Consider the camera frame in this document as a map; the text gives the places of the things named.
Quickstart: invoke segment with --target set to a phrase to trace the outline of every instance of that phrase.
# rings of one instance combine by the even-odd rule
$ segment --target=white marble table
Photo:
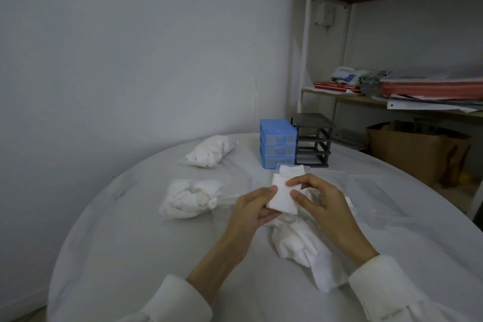
[[[185,277],[218,239],[226,221],[211,213],[165,221],[158,215],[159,204],[174,178],[232,178],[241,183],[253,178],[261,186],[269,185],[273,171],[261,166],[258,134],[236,137],[237,147],[216,169],[177,165],[198,143],[190,142],[142,161],[95,197],[58,257],[50,285],[49,321],[115,321],[139,310],[166,274]],[[383,175],[384,189],[394,201],[450,245],[442,250],[440,244],[405,228],[377,231],[361,224],[378,251],[395,256],[435,301],[483,320],[483,233],[408,174],[351,149],[331,149],[329,169]],[[248,256],[226,280],[213,310],[216,321],[365,321],[348,285],[329,294],[317,290],[309,270],[278,257],[267,227],[258,230]]]

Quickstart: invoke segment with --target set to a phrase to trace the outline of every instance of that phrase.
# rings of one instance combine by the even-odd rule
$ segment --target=wall
[[[379,0],[353,6],[345,65],[398,69],[407,66],[451,66],[483,62],[483,5],[480,0]],[[344,11],[336,12],[331,31],[313,27],[308,70],[327,78],[340,58]],[[331,99],[321,99],[322,112],[331,115]],[[336,123],[364,132],[365,127],[411,114],[338,105]],[[474,137],[466,170],[483,176],[483,128],[445,121],[442,126]]]
[[[294,105],[304,0],[0,0],[0,320],[118,174]]]

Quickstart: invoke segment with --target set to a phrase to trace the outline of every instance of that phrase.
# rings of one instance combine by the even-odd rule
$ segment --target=wall socket
[[[335,20],[335,4],[321,3],[315,10],[315,24],[322,27],[331,27]]]

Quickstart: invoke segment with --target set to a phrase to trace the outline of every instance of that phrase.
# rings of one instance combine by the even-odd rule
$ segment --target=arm
[[[265,207],[277,187],[262,188],[238,198],[226,231],[186,280],[168,275],[154,297],[136,314],[118,322],[204,322],[210,304],[230,272],[245,258],[259,227],[280,212]]]
[[[296,190],[293,200],[306,209],[322,232],[358,269],[349,284],[367,319],[385,322],[468,321],[460,314],[433,303],[390,256],[379,255],[356,223],[344,194],[312,174],[295,177],[287,186],[302,184],[320,191],[321,204],[312,203]]]

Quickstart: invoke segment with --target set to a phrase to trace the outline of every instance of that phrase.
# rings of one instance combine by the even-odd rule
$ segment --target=blue drawer organizer
[[[277,164],[293,165],[297,147],[297,130],[286,119],[260,120],[260,156],[265,169]]]

